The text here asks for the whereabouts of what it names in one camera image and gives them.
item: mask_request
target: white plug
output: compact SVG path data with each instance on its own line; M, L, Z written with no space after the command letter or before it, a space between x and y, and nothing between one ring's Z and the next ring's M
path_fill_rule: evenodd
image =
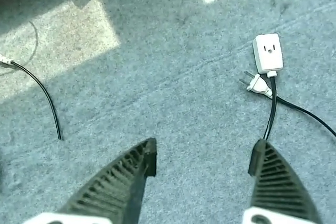
M272 99L272 89L267 85L266 81L260 76L260 74L253 75L247 71L244 73L251 78L250 81L240 79L240 81L247 86L247 91L263 94Z
M259 74L274 77L284 67L278 34L262 34L253 40L253 51Z
M13 62L12 59L7 58L6 56L4 56L0 53L0 63L4 63L4 64L7 64L7 65L12 65L12 62Z

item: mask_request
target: plug prong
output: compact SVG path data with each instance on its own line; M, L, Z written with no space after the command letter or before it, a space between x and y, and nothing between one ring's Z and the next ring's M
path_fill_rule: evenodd
M245 84L246 86L249 86L250 83L248 83L247 81L243 80L243 79L239 79L239 81L243 84Z
M254 78L254 75L251 74L250 72L245 71L244 73L245 73L247 76L250 76L251 78Z

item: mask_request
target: carpet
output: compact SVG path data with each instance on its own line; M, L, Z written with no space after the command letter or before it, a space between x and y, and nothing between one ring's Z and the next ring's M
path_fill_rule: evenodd
M280 36L279 95L336 128L335 0L11 0L0 8L0 219L56 211L97 171L158 141L139 223L240 223L251 149L271 101L247 92L251 41ZM334 137L279 105L270 141L325 223L336 218Z

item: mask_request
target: cable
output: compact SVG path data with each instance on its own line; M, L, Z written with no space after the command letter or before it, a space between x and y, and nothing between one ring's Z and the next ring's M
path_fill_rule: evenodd
M29 70L27 70L25 67L21 66L20 64L14 62L14 61L11 61L11 64L13 66L19 68L20 70L22 70L26 74L28 74L30 77L32 77L37 82L37 84L42 88L42 90L43 90L44 94L46 95L46 97L48 99L48 102L50 104L51 111L53 112L55 126L56 126L56 131L57 131L57 137L58 137L59 140L61 140L62 139L62 137L61 137L61 130L59 128L59 123L58 123L55 107L53 105L53 102L51 100L51 97L50 97L48 91L45 89L45 87L43 86L43 84Z
M284 99L282 99L281 97L277 97L277 101L291 109L295 109L295 110L298 110L298 111L301 111L309 116L311 116L312 118L314 118L315 120L317 120L319 123L321 123L324 127L326 127L330 132L331 134L333 134L335 137L336 137L336 132L329 126L327 125L322 119L320 119L317 115L314 115L313 113L309 112L308 110L305 110L299 106L296 106L295 104L293 103L290 103Z
M264 139L268 140L269 138L269 134L271 132L272 126L273 126L273 122L274 122L274 118L275 118L275 114L277 111L277 87L276 87L276 83L275 83L275 77L271 77L270 78L271 81L271 88L272 88L272 94L275 94L272 96L272 108L271 108L271 113L269 115L269 120L267 123L267 127L264 133Z
M272 96L272 90L271 88L267 85L266 81L259 75L253 75L247 71L245 71L245 74L247 76L249 76L250 78L252 78L249 82L245 81L243 79L240 79L240 82L242 82L243 84L247 85L246 90L247 91L251 91L253 93L258 93L258 94L263 94L265 96L267 96L268 98L273 100L273 96ZM298 111L301 111L309 116L311 116L312 118L314 118L315 120L317 120L319 123L321 123L328 131L330 131L331 134L333 134L336 137L336 132L329 126L326 124L326 122L324 122L322 119L320 119L317 115L309 112L308 110L305 110L299 106L296 106L293 103L290 103L286 100L284 100L283 98L277 96L277 102L291 108L291 109L295 109Z

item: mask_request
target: single outlet extension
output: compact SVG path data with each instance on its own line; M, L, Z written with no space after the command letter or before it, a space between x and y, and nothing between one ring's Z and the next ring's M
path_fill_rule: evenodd
M277 75L284 67L278 34L262 34L253 40L253 51L259 74Z

